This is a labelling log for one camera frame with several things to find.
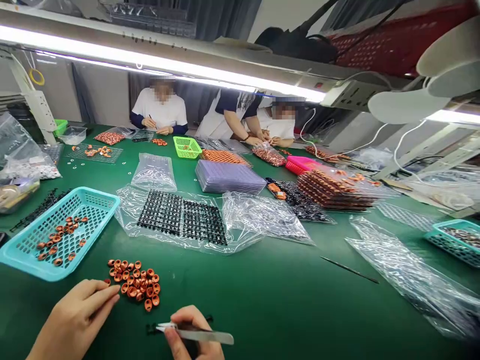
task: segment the teal basket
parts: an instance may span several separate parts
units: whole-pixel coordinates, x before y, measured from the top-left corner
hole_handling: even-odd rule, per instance
[[[434,230],[427,232],[423,237],[442,248],[446,252],[459,258],[474,268],[480,268],[480,249],[469,245],[466,242],[442,231],[442,228],[449,227],[458,230],[465,230],[480,237],[480,226],[466,220],[450,220],[439,222],[433,225]]]
[[[118,196],[77,187],[8,241],[0,249],[0,262],[49,282],[61,280],[82,261],[119,205]],[[55,254],[38,260],[39,255],[48,254],[49,249],[37,250],[37,244],[48,242],[49,235],[56,233],[57,226],[64,226],[68,217],[87,217],[88,221],[79,222],[73,234],[64,234],[61,241],[54,244],[58,249]],[[53,264],[57,258],[63,260],[60,266]]]

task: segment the pink basket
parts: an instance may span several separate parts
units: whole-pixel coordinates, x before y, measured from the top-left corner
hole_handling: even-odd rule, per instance
[[[325,166],[316,162],[314,159],[305,156],[289,155],[286,158],[285,167],[296,175],[313,169],[322,170]]]

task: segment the white wall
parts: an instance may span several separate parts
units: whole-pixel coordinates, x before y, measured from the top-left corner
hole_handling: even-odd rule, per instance
[[[16,56],[28,70],[29,65],[24,54],[18,52]],[[45,85],[35,85],[35,88],[45,94],[53,117],[81,122],[82,117],[72,76],[71,61],[39,55],[34,55],[34,58],[36,68],[45,78]],[[75,66],[90,93],[96,123],[131,126],[127,72],[82,62],[76,62]],[[20,91],[9,66],[1,60],[0,91]]]
[[[269,27],[294,30],[317,11],[327,0],[262,0],[248,42],[253,43]],[[318,34],[334,7],[323,15],[308,32]]]

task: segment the green workbench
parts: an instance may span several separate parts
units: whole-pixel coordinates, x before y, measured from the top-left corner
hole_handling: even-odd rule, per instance
[[[93,137],[107,129],[94,126],[84,143],[103,145]],[[80,186],[115,194],[132,179],[139,153],[172,158],[178,191],[202,194],[194,179],[196,160],[178,158],[172,136],[168,146],[123,140],[116,164],[61,157],[62,178],[44,180],[15,214],[0,217],[8,231],[31,213],[48,191]],[[307,156],[303,150],[293,155]],[[295,180],[283,167],[273,167],[252,154],[262,177]],[[262,196],[271,197],[264,189]],[[445,215],[407,196],[392,204],[439,221]],[[160,306],[147,313],[142,304],[122,296],[93,342],[86,359],[171,359],[163,335],[146,336],[146,324],[163,323],[177,309],[195,304],[212,315],[212,327],[231,333],[234,346],[224,346],[227,359],[461,359],[472,353],[464,342],[445,338],[347,242],[359,238],[351,214],[330,213],[338,225],[304,223],[316,243],[306,246],[264,238],[230,255],[187,250],[146,237],[129,238],[112,218],[77,269],[64,280],[46,282],[0,264],[0,349],[2,359],[24,359],[52,307],[82,279],[109,277],[107,261],[121,259],[153,268],[160,276]],[[478,271],[422,239],[419,230],[384,217],[374,209],[368,220],[398,236],[426,262],[479,292]],[[375,284],[321,258],[337,261],[380,281]]]

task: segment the white cable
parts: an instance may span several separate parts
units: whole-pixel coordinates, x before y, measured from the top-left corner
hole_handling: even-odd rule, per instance
[[[400,137],[400,141],[398,142],[398,145],[396,146],[395,148],[395,151],[393,152],[393,161],[395,161],[395,164],[398,166],[398,168],[400,170],[403,170],[404,172],[412,175],[413,177],[415,177],[420,183],[424,184],[424,185],[427,185],[427,186],[431,186],[431,187],[434,187],[434,188],[457,188],[457,187],[461,187],[461,186],[465,186],[465,185],[473,185],[473,184],[478,184],[480,183],[480,181],[474,181],[474,182],[461,182],[461,183],[458,183],[458,184],[452,184],[452,185],[434,185],[434,184],[430,184],[428,182],[425,182],[423,181],[416,173],[414,172],[411,172],[411,171],[408,171],[406,170],[405,168],[403,168],[400,164],[399,164],[399,161],[397,159],[397,152],[398,150],[400,149],[400,146],[402,145],[402,141],[404,140],[405,136],[407,136],[407,134],[411,133],[412,131],[418,129],[419,127],[421,127],[423,124],[425,124],[427,122],[427,120],[423,120],[419,125],[415,126],[414,128],[408,130],[406,133],[404,133],[401,137]]]
[[[319,157],[319,156],[317,155],[317,146],[316,146],[313,142],[308,141],[308,140],[305,140],[305,139],[302,137],[302,133],[304,132],[305,126],[307,126],[307,124],[310,122],[310,120],[312,120],[312,119],[314,118],[316,111],[317,111],[317,109],[314,108],[314,109],[313,109],[313,115],[311,116],[311,118],[309,118],[309,119],[306,121],[306,123],[305,123],[305,124],[303,125],[303,127],[301,128],[301,131],[300,131],[300,139],[302,139],[302,140],[303,140],[304,142],[306,142],[306,143],[309,143],[309,144],[312,144],[312,145],[313,145],[313,148],[315,149],[315,157],[316,157],[317,159],[320,159],[320,160],[332,158],[332,157],[339,156],[339,155],[345,155],[345,154],[354,152],[355,150],[358,150],[358,149],[360,149],[360,148],[363,148],[364,146],[370,145],[371,143],[373,143],[373,142],[377,139],[377,136],[380,134],[380,131],[381,131],[384,127],[386,127],[386,126],[388,125],[388,124],[384,124],[382,127],[380,127],[380,128],[378,129],[378,131],[376,132],[375,136],[373,137],[373,139],[372,139],[370,142],[366,143],[366,144],[363,144],[363,145],[361,145],[361,146],[359,146],[359,147],[357,147],[357,148],[354,148],[353,150],[350,150],[350,151],[347,151],[347,152],[344,152],[344,153],[341,153],[341,154],[335,154],[335,155],[331,155],[331,156],[327,156],[327,157]]]

